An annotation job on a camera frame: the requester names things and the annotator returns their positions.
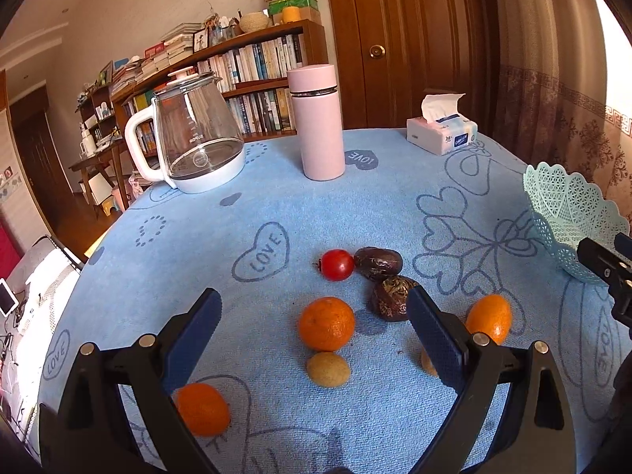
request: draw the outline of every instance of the red cherry tomato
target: red cherry tomato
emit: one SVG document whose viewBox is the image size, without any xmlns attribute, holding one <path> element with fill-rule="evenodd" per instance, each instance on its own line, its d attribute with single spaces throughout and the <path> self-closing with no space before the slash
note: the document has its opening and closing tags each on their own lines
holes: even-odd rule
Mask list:
<svg viewBox="0 0 632 474">
<path fill-rule="evenodd" d="M 353 272 L 353 257 L 345 250 L 329 250 L 318 260 L 322 275 L 330 281 L 342 281 Z"/>
</svg>

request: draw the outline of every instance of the white kettle handle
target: white kettle handle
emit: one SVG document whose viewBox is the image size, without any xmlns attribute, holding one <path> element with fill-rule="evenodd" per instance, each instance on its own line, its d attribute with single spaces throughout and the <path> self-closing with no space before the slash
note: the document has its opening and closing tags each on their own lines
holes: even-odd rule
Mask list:
<svg viewBox="0 0 632 474">
<path fill-rule="evenodd" d="M 134 164 L 136 164 L 140 175 L 148 182 L 159 182 L 161 180 L 165 180 L 165 177 L 160 169 L 152 169 L 149 167 L 136 135 L 136 127 L 148 119 L 152 119 L 154 123 L 156 123 L 156 114 L 154 112 L 153 105 L 132 115 L 125 125 L 125 141 L 127 142 L 130 155 L 132 156 L 132 160 L 134 161 Z"/>
</svg>

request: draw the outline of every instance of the fruit basket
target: fruit basket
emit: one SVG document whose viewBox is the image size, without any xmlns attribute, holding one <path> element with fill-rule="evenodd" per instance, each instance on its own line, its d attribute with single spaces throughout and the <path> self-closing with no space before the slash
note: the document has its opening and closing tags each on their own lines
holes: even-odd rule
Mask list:
<svg viewBox="0 0 632 474">
<path fill-rule="evenodd" d="M 614 251 L 614 237 L 630 233 L 630 223 L 619 214 L 614 201 L 580 173 L 567 174 L 555 164 L 527 166 L 523 186 L 529 196 L 533 223 L 547 251 L 571 276 L 587 283 L 602 283 L 577 259 L 577 245 L 590 237 Z"/>
</svg>

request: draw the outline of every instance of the brass door handle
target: brass door handle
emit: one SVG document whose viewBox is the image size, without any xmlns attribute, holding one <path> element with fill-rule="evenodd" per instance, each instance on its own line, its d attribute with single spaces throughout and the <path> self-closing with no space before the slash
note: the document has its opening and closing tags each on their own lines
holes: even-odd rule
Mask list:
<svg viewBox="0 0 632 474">
<path fill-rule="evenodd" d="M 380 58 L 384 56 L 385 53 L 386 50 L 382 45 L 373 45 L 369 48 L 369 55 L 371 55 L 371 58 Z"/>
</svg>

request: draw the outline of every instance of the white tissue paper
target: white tissue paper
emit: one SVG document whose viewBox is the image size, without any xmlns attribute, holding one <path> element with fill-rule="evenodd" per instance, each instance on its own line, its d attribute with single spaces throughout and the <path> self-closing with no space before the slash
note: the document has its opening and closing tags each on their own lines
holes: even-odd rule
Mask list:
<svg viewBox="0 0 632 474">
<path fill-rule="evenodd" d="M 446 154 L 472 144 L 478 126 L 459 113 L 464 94 L 429 94 L 421 103 L 422 117 L 408 119 L 406 138 L 434 154 Z"/>
</svg>

